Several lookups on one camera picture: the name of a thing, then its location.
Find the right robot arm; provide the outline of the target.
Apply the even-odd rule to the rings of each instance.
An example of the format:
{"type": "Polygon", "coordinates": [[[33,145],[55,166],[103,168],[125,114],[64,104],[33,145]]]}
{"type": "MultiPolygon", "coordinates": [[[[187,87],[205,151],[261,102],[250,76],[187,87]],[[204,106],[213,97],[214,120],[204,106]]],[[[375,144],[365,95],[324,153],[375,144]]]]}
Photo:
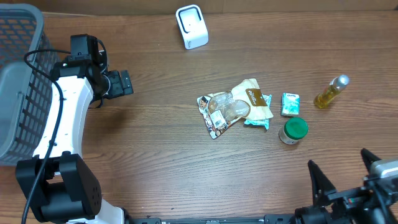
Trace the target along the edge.
{"type": "Polygon", "coordinates": [[[397,224],[390,209],[397,203],[397,159],[381,159],[365,148],[361,157],[368,171],[363,185],[341,192],[309,160],[313,205],[296,209],[289,223],[397,224]]]}

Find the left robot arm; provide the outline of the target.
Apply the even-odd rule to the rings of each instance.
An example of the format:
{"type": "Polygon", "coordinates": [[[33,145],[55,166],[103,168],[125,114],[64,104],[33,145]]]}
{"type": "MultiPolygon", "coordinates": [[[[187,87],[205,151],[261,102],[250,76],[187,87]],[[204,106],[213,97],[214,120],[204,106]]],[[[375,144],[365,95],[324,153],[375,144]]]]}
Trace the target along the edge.
{"type": "Polygon", "coordinates": [[[106,48],[92,35],[71,36],[70,48],[50,72],[39,72],[52,83],[52,102],[32,158],[16,165],[26,197],[21,222],[32,212],[41,223],[132,223],[125,208],[103,199],[81,155],[90,104],[133,94],[129,73],[108,69],[106,48]]]}

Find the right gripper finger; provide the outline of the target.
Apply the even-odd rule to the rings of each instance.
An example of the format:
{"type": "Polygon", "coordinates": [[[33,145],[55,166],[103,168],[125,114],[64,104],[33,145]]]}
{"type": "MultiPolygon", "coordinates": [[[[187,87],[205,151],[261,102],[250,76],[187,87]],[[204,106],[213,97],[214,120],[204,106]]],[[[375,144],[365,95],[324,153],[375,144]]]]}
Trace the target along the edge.
{"type": "Polygon", "coordinates": [[[369,173],[375,173],[375,166],[373,164],[377,161],[380,161],[381,158],[377,157],[375,154],[365,148],[361,150],[361,157],[367,171],[369,173]]]}
{"type": "Polygon", "coordinates": [[[328,196],[337,193],[335,186],[312,160],[308,161],[308,169],[312,181],[313,206],[324,207],[331,204],[328,196]]]}

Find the yellow bottle silver cap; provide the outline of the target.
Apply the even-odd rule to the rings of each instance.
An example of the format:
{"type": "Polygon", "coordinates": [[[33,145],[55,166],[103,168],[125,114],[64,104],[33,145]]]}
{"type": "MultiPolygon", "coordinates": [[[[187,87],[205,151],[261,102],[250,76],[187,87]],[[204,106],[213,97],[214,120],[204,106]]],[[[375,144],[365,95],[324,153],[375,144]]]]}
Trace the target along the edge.
{"type": "Polygon", "coordinates": [[[314,105],[320,109],[327,108],[333,99],[338,96],[350,83],[347,75],[340,75],[334,78],[325,88],[323,93],[318,94],[314,99],[314,105]]]}

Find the teal tissue pack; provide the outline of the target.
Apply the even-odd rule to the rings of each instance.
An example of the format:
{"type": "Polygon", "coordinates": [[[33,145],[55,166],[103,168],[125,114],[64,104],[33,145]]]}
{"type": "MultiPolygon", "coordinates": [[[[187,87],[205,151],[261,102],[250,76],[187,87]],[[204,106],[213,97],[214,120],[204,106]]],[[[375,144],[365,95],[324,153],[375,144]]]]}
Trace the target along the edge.
{"type": "MultiPolygon", "coordinates": [[[[262,97],[265,99],[265,102],[270,106],[272,102],[272,95],[262,95],[262,97]]],[[[244,121],[244,124],[250,126],[263,126],[265,130],[268,130],[270,125],[270,119],[260,119],[260,120],[246,119],[244,121]]]]}

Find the snack packet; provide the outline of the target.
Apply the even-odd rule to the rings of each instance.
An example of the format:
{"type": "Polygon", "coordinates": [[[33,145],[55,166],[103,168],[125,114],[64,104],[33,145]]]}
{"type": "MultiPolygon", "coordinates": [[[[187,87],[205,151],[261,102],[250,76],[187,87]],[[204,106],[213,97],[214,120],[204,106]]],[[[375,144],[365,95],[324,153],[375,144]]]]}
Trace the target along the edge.
{"type": "Polygon", "coordinates": [[[255,78],[245,79],[229,91],[201,96],[197,104],[212,139],[241,118],[264,121],[274,117],[255,78]]]}

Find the green lid jar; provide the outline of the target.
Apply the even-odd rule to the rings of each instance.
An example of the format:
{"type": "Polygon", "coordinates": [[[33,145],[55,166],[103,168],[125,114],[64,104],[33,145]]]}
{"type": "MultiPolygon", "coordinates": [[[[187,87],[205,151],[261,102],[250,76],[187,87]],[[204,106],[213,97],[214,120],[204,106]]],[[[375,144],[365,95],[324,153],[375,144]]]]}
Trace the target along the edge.
{"type": "Polygon", "coordinates": [[[279,138],[285,144],[297,144],[308,133],[307,122],[298,117],[290,118],[279,130],[279,138]]]}

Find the small kleenex tissue pack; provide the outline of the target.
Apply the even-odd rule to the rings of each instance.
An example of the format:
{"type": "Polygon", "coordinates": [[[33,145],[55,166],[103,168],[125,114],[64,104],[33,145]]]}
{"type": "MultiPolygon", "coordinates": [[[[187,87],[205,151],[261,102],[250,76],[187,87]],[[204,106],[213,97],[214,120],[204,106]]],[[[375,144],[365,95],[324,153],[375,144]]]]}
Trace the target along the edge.
{"type": "Polygon", "coordinates": [[[294,93],[283,93],[280,114],[289,117],[298,116],[300,114],[300,96],[294,93]]]}

